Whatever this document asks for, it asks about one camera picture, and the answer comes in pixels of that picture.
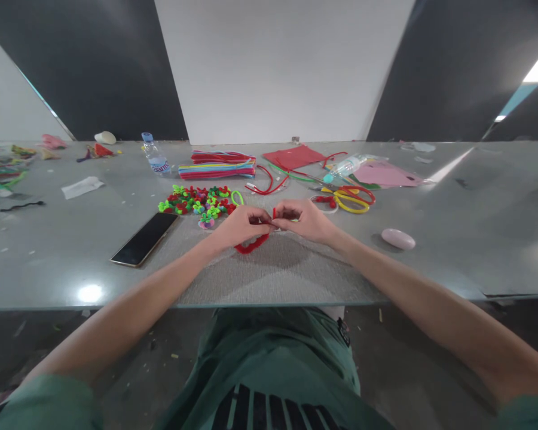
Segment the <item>green shirt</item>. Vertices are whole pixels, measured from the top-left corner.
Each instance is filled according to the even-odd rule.
[[[351,349],[317,309],[237,308],[214,315],[195,367],[157,429],[392,429],[364,404]],[[538,398],[515,399],[502,429],[538,430]],[[91,389],[43,375],[10,396],[2,429],[101,429]]]

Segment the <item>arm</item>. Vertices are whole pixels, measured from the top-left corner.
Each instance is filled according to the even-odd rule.
[[[44,358],[23,383],[46,373],[70,375],[92,383],[139,341],[214,257],[275,230],[270,225],[251,225],[249,220],[255,218],[271,219],[263,209],[239,206],[187,254],[96,312]]]
[[[538,395],[538,352],[482,309],[363,245],[310,201],[283,201],[277,217],[275,226],[339,252],[431,339],[470,367],[500,404]],[[294,217],[299,222],[288,220]]]

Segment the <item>gray table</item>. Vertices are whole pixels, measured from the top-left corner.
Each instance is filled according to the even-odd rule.
[[[435,183],[376,191],[377,204],[357,216],[344,211],[333,222],[365,244],[412,266],[459,295],[538,294],[538,142],[441,143],[422,164],[418,153],[396,143],[315,143],[322,153],[338,151],[388,156],[390,162]],[[166,143],[171,164],[188,163],[192,149]],[[288,145],[217,146],[260,156]],[[139,143],[114,146],[123,155],[76,163],[85,144],[73,143],[58,161],[36,160],[15,191],[45,207],[0,213],[0,309],[60,309],[102,306],[189,250],[207,231],[197,216],[184,216],[142,269],[109,258],[157,210],[172,183],[157,177]],[[305,168],[312,174],[319,166]],[[106,185],[65,200],[60,188],[87,176]],[[228,185],[244,192],[242,178],[192,182]],[[267,185],[263,173],[253,181]],[[282,198],[314,194],[293,181],[273,196],[243,193],[246,203],[270,210]],[[2,199],[0,208],[19,200]],[[417,241],[413,251],[384,244],[379,233],[397,228]],[[364,304],[384,301],[374,287],[327,248],[290,233],[275,233],[257,251],[226,251],[193,282],[176,306],[261,304]]]

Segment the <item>bottle label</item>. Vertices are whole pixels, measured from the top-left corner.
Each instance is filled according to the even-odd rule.
[[[170,171],[170,167],[169,167],[169,164],[167,163],[166,159],[154,158],[153,160],[151,160],[149,162],[149,164],[151,165],[151,168],[156,173],[162,173],[162,172],[169,172]]]

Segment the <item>yellow scissors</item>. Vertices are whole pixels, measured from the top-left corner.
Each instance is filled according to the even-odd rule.
[[[354,214],[362,214],[369,210],[370,206],[375,204],[375,196],[374,194],[367,190],[367,188],[363,188],[356,185],[343,185],[343,186],[335,186],[331,184],[327,184],[326,182],[323,182],[317,177],[309,176],[309,178],[313,179],[315,182],[320,183],[321,187],[311,188],[317,191],[321,191],[324,193],[331,193],[333,194],[333,198],[335,199],[335,202],[339,205],[340,208],[344,209],[347,212],[351,212]],[[361,198],[358,194],[359,191],[363,191],[364,193],[368,194],[371,197],[370,201],[367,201],[363,198]],[[356,203],[359,206],[362,206],[362,209],[354,209],[351,208],[343,201],[351,201],[353,203]]]

